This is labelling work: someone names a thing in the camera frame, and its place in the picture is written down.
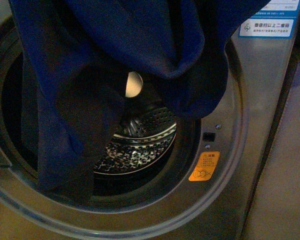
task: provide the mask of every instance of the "fabric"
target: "fabric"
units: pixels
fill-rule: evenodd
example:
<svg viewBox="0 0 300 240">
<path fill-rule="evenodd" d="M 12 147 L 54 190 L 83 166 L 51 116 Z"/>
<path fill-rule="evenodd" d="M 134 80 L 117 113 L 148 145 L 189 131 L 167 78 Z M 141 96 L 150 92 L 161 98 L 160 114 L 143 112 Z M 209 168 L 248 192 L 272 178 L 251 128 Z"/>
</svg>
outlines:
<svg viewBox="0 0 300 240">
<path fill-rule="evenodd" d="M 177 116 L 210 114 L 226 90 L 225 44 L 268 2 L 10 0 L 38 82 L 38 188 L 56 192 L 75 182 L 89 198 L 130 71 L 150 74 Z"/>
</svg>

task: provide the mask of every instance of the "washing machine door opening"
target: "washing machine door opening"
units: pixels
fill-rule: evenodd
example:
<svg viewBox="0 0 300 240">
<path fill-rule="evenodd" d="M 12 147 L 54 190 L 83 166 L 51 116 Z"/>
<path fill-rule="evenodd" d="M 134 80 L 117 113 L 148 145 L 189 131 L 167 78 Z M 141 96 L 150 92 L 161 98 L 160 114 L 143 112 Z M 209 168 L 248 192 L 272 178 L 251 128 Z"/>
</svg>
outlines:
<svg viewBox="0 0 300 240">
<path fill-rule="evenodd" d="M 177 119 L 147 81 L 147 74 L 142 78 L 141 93 L 127 100 L 116 134 L 95 163 L 94 192 L 87 206 L 49 197 L 78 208 L 118 212 L 131 206 L 142 208 L 163 198 L 185 177 L 195 159 L 200 123 Z M 22 92 L 23 50 L 12 26 L 0 41 L 0 147 L 21 178 L 35 188 L 38 146 L 32 143 L 28 147 L 22 139 Z"/>
</svg>

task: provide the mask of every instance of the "blue cloth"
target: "blue cloth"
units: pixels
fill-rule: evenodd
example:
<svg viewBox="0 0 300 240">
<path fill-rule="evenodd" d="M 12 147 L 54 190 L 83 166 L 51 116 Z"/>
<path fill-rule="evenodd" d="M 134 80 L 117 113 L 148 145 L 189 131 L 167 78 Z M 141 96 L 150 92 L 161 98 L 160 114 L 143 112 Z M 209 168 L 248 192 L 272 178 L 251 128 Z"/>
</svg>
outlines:
<svg viewBox="0 0 300 240">
<path fill-rule="evenodd" d="M 128 72 L 149 73 L 177 116 L 203 118 L 226 90 L 228 39 L 269 2 L 9 1 L 39 86 L 38 187 L 75 180 L 88 192 L 80 176 L 92 181 L 94 160 L 115 132 Z"/>
</svg>

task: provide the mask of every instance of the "metal surface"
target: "metal surface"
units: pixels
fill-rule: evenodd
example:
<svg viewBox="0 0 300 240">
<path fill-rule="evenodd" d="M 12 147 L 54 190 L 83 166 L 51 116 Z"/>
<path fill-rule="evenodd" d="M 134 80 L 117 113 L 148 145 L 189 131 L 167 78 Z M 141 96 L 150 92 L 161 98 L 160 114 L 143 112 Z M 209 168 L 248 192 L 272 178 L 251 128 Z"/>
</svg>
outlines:
<svg viewBox="0 0 300 240">
<path fill-rule="evenodd" d="M 120 214 L 105 215 L 93 208 L 78 209 L 42 196 L 34 190 L 33 183 L 24 178 L 25 173 L 18 167 L 0 169 L 1 197 L 13 196 L 7 198 L 5 204 L 15 200 L 10 202 L 15 207 L 14 211 L 41 225 L 24 220 L 0 203 L 0 230 L 3 231 L 0 232 L 0 240 L 73 239 L 43 229 L 42 226 L 50 229 L 54 226 L 57 228 L 53 231 L 77 237 L 82 232 L 86 236 L 97 238 L 104 236 L 104 231 L 116 229 L 123 233 L 134 229 L 135 232 L 125 235 L 127 239 L 141 239 L 158 234 L 162 235 L 152 239 L 237 239 L 242 230 L 251 189 L 294 41 L 237 36 L 236 32 L 233 42 L 245 79 L 241 78 L 237 82 L 232 76 L 229 77 L 227 91 L 220 104 L 211 115 L 201 121 L 200 137 L 202 138 L 203 133 L 216 133 L 215 141 L 199 143 L 195 161 L 171 194 L 150 205 L 126 209 Z M 221 157 L 215 173 L 210 181 L 189 182 L 188 177 L 199 155 L 207 151 L 207 144 L 210 145 L 209 151 L 220 152 Z M 229 172 L 235 168 L 233 177 L 225 187 L 231 176 Z M 225 189 L 217 197 L 218 189 L 223 187 Z M 144 228 L 147 229 L 143 235 L 136 232 Z M 113 232 L 113 239 L 119 239 L 116 234 L 118 233 Z"/>
<path fill-rule="evenodd" d="M 292 87 L 242 240 L 300 240 L 300 49 L 294 56 Z"/>
</svg>

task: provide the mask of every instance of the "label sticker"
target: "label sticker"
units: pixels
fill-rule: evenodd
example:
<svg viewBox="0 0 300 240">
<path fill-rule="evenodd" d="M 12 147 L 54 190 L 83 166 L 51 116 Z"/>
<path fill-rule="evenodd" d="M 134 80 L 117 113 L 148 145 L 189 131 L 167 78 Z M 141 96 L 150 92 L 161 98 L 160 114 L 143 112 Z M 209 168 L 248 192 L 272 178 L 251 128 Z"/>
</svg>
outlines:
<svg viewBox="0 0 300 240">
<path fill-rule="evenodd" d="M 289 39 L 295 27 L 300 0 L 271 0 L 241 24 L 240 38 Z"/>
<path fill-rule="evenodd" d="M 220 152 L 218 151 L 203 152 L 189 177 L 189 181 L 208 181 L 216 169 L 219 157 Z"/>
<path fill-rule="evenodd" d="M 262 11 L 296 11 L 300 0 L 272 0 Z"/>
<path fill-rule="evenodd" d="M 241 25 L 240 36 L 289 38 L 293 25 L 293 19 L 250 18 Z"/>
</svg>

